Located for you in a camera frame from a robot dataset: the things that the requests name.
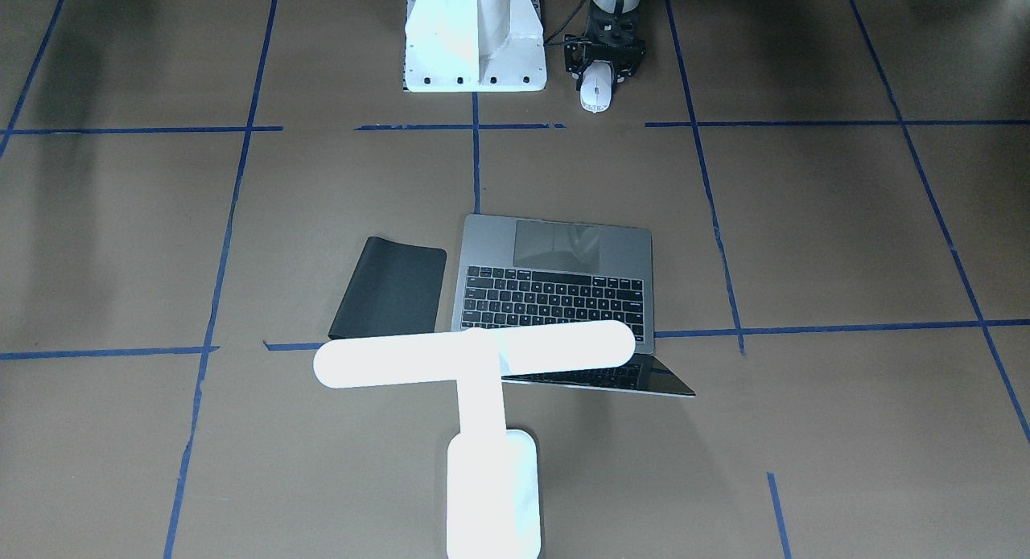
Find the brown floor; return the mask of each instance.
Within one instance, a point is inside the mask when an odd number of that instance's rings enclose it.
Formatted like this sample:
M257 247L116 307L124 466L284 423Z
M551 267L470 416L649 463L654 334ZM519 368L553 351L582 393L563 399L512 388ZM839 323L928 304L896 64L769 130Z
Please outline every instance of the brown floor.
M698 391L506 387L548 559L1027 555L1030 0L643 0L598 115L403 93L404 2L0 0L0 557L444 557L452 384L310 348L472 211L651 230Z

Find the mouse pad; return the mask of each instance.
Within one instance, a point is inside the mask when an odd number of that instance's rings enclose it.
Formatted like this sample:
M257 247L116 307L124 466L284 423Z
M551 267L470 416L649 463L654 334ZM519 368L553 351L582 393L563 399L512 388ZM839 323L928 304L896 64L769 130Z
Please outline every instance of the mouse pad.
M369 237L329 329L331 340L432 333L447 252Z

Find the blue tape line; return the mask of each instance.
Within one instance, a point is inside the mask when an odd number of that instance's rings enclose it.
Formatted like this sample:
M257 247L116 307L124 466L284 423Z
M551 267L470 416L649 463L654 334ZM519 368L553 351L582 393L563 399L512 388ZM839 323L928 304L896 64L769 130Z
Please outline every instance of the blue tape line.
M916 127L997 127L997 126L1028 126L1030 119L916 119L904 121L905 126ZM698 127L897 127L894 119L828 119L828 121L699 121ZM646 128L691 127L686 121L649 121Z
M217 346L182 346L176 348L115 348L104 350L5 351L0 360L45 360L45 358L102 358L113 356L164 356L202 354L215 351Z
M564 128L562 124L555 124L554 128ZM525 131L536 130L536 128L551 128L549 124L375 124L375 126L362 126L354 128L354 131Z
M254 76L253 95L250 97L250 112L247 116L247 131L243 134L243 148L240 149L240 163L236 170L236 184L233 187L233 200L229 207L229 218L226 222L225 238L221 243L221 257L218 259L218 273L214 281L214 292L211 298L211 317L208 320L207 330L204 335L204 346L211 346L214 339L214 324L218 316L218 304L221 299L221 286L226 277L226 267L229 265L229 246L233 239L233 219L236 215L236 203L240 197L240 185L243 182L243 171L247 164L247 152L250 149L250 135L254 124L254 115L258 113L258 101L261 99L262 79L265 74L265 62L268 61L269 43L272 42L272 28L275 24L275 10L279 0L272 0L268 10L268 24L265 27L265 41L262 45L261 61L258 62L258 75ZM190 470L190 459L193 456L193 444L197 434L197 420L200 417L200 404L203 397L203 383L207 376L207 364L210 357L209 351L203 351L200 356L200 365L197 369L197 384L194 388L193 415L190 422L190 440L182 451L182 460L179 463L179 478L175 485L175 498L172 502L172 515L168 521L168 536L165 538L165 559L171 559L172 549L175 547L175 532L178 529L179 513L182 510L182 496L185 492L186 476Z
M175 134L246 133L247 127L113 127L113 128L23 128L11 134ZM283 127L250 127L254 133L282 131Z
M848 2L854 12L855 21L858 23L858 28L862 32L862 39L864 39L865 46L867 46L869 50L869 56L872 57L872 62L876 64L880 79L884 83L884 90L887 91L887 98L891 102L891 107L894 108L894 115L897 116L897 123L901 126L901 133L904 134L905 143L908 144L908 152L912 154L913 163L916 164L916 171L919 173L920 181L923 182L923 188L926 189L926 197L927 200L930 201L930 207L933 208L933 214L934 217L937 218L937 225L940 226L940 233L943 235L945 241L948 243L948 248L952 252L952 259L955 263L956 270L958 270L959 277L962 279L966 295L969 298L969 304L972 305L973 313L976 315L976 320L978 321L978 324L984 333L984 340L986 340L987 346L991 351L991 357L994 358L994 365L998 370L998 375L1001 377L1001 381L1005 386L1005 391L1008 393L1008 399L1012 404L1012 409L1016 410L1016 416L1020 421L1020 426L1023 427L1023 435L1026 438L1027 443L1030 443L1030 424L1027 423L1026 415L1023 413L1023 406L1020 405L1019 397L1016 395L1016 390L1012 388L1011 382L1008 380L1008 373L1005 372L1005 365L1002 363L1001 356L998 354L997 347L994 345L994 339L991 337L991 330L984 318L980 303L976 302L976 295L972 291L972 285L969 283L969 278L965 272L965 268L962 266L962 259L959 257L958 249L955 247L955 241L952 240L951 233L948 230L948 224L945 222L945 215L941 214L940 208L937 204L937 199L933 196L933 189L930 188L930 181L929 178L926 177L926 171L924 171L922 160L919 159L919 152L916 149L915 142L912 140L912 134L908 133L908 127L905 126L904 118L901 116L901 108L898 107L897 98L894 97L894 91L891 89L890 81L887 79L887 71L884 69L882 62L880 62L880 56L877 54L876 46L872 45L872 39L869 36L869 32L865 28L865 23L862 21L862 15L858 10L857 3L855 0L848 0Z
M692 127L692 126L687 121L653 121L644 124L644 128L673 128L673 127Z
M783 547L783 559L791 559L790 539L787 538L787 523L783 520L783 506L780 504L780 489L776 486L776 475L766 473L769 482L769 496L772 497L772 511L776 513L776 525L780 530L780 545Z
M468 124L411 124L411 126L362 126L354 131L468 131Z
M997 127L997 126L1028 126L1030 119L916 119L904 121L906 126L937 126L937 127Z
M551 128L549 124L481 124L480 130L504 130L504 131L524 131L530 128Z
M1018 320L985 320L990 327L1008 327L1008 325L1030 325L1030 318ZM833 325L780 325L767 328L713 328L696 330L664 330L655 331L655 338L714 338L736 336L774 336L792 335L792 333L854 333L854 331L894 331L894 330L934 330L949 328L978 328L976 320L960 320L950 322L901 322L885 324L833 324Z
M36 50L36 58L32 61L32 68L29 68L29 75L26 76L22 93L18 95L14 112L10 114L10 120L7 121L3 138L0 138L0 156L3 156L3 152L7 149L7 142L10 141L11 134L14 133L14 124L18 123L18 116L22 114L22 108L25 107L25 100L29 95L29 86L32 86L32 80L36 77L36 71L38 71L39 64L43 60L43 54L46 53L46 45L50 42L50 36L54 35L54 27L58 24L58 18L61 16L61 9L64 8L64 2L65 0L58 0L58 3L54 7L54 13L50 15L50 24L47 24L46 27L46 34L43 35L43 41L39 43L39 49Z
M262 342L265 345L265 349L268 351L302 351L302 350L318 350L324 342L302 342L297 344L269 344L267 342Z
M701 145L701 134L697 127L697 115L694 112L694 101L690 95L690 81L687 78L687 68L683 62L683 49L680 46L680 35L676 28L676 18L673 15L673 2L665 0L665 13L668 15L668 27L673 32L673 46L676 48L676 60L680 64L680 79L683 82L683 95L687 101L687 112L690 115L690 128L694 135L694 147L697 149L697 161L701 168L701 180L705 182L705 196L709 201L709 210L712 212L712 230L715 233L715 243L719 246L719 255L722 258L722 272L726 279L726 294L729 298L729 310L733 315L733 325L740 330L741 314L736 308L736 296L733 294L733 281L729 276L729 263L726 259L726 248L722 243L722 232L719 229L719 215L715 207L715 197L712 194L712 183L709 180L708 165L705 160L705 148ZM744 335L736 336L736 343L740 346L741 354L746 354L744 349Z
M472 191L475 204L472 213L479 215L479 94L472 94Z

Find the open laptop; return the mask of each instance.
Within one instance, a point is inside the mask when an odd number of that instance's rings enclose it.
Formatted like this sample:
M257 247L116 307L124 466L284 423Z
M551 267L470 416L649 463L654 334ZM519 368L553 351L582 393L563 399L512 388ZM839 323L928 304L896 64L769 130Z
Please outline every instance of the open laptop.
M505 377L508 382L693 396L654 354L651 233L633 226L468 215L452 330L589 320L629 325L618 369Z

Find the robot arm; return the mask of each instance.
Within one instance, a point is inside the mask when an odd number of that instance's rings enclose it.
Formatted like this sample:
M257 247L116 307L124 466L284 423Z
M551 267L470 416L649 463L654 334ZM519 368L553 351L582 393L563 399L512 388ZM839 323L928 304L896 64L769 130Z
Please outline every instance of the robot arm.
M576 76L580 104L590 112L611 105L618 82L632 76L647 45L637 38L640 0L590 0L586 31L565 35L565 71Z

